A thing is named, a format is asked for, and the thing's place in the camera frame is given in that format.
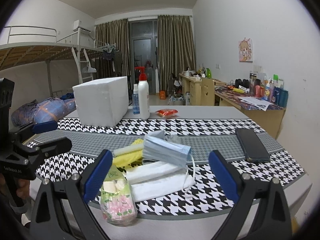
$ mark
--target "blue gripper pad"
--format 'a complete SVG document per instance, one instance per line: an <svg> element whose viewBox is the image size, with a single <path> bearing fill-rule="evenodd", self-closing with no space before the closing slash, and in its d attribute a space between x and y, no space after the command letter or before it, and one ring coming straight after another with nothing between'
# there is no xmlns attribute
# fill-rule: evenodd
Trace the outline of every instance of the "blue gripper pad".
<svg viewBox="0 0 320 240"><path fill-rule="evenodd" d="M231 199L234 203L237 203L239 200L238 195L238 185L234 180L234 176L239 176L240 174L236 170L237 174L231 174L228 168L235 167L228 167L226 160L222 157L219 151L214 150L209 154L209 165L211 168L212 173L215 174L220 186L222 187L226 197Z"/></svg>
<svg viewBox="0 0 320 240"><path fill-rule="evenodd" d="M58 128L58 123L56 121L37 123L33 126L32 131L35 134L50 132Z"/></svg>
<svg viewBox="0 0 320 240"><path fill-rule="evenodd" d="M94 163L89 164L82 173L83 199L85 203L94 200L112 165L112 153L103 150Z"/></svg>

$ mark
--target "red bag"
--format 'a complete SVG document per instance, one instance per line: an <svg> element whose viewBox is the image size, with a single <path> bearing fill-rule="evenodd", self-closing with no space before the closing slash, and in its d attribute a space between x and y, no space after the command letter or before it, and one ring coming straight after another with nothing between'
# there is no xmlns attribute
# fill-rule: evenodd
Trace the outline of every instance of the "red bag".
<svg viewBox="0 0 320 240"><path fill-rule="evenodd" d="M159 111L156 111L156 113L158 113L158 115L161 117L170 118L175 116L178 113L178 111L175 109L161 109Z"/></svg>

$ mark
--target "curtain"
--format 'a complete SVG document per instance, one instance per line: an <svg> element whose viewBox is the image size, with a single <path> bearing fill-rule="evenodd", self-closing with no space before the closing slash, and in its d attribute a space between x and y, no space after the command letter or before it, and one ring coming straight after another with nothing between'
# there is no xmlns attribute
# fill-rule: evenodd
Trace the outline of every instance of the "curtain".
<svg viewBox="0 0 320 240"><path fill-rule="evenodd" d="M161 90L167 90L171 73L178 77L188 67L195 70L196 59L189 16L159 15L158 67Z"/></svg>
<svg viewBox="0 0 320 240"><path fill-rule="evenodd" d="M96 26L95 39L103 43L115 44L116 48L121 51L123 65L123 76L130 75L129 62L129 22L128 19L116 20ZM115 75L112 69L112 61L100 57L95 60L97 69L96 78L106 78Z"/></svg>

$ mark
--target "wooden bed slats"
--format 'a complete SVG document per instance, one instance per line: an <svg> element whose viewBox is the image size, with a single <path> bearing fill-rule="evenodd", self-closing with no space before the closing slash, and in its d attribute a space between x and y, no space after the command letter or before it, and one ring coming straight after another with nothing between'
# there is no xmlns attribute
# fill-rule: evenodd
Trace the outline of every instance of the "wooden bed slats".
<svg viewBox="0 0 320 240"><path fill-rule="evenodd" d="M73 59L71 46L57 45L25 45L13 46L10 48L0 48L0 70L11 68L18 65L41 62L46 60ZM101 50L86 48L89 58L102 56ZM83 50L80 52L81 60L85 60Z"/></svg>

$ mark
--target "blanket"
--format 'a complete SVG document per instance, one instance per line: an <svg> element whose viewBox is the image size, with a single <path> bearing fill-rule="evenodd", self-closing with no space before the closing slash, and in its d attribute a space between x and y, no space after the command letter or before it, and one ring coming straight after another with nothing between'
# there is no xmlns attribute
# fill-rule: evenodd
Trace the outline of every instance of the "blanket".
<svg viewBox="0 0 320 240"><path fill-rule="evenodd" d="M41 103L33 100L15 110L11 115L11 121L14 126L25 125L31 122L59 121L75 109L76 101L74 98L67 100L48 98Z"/></svg>

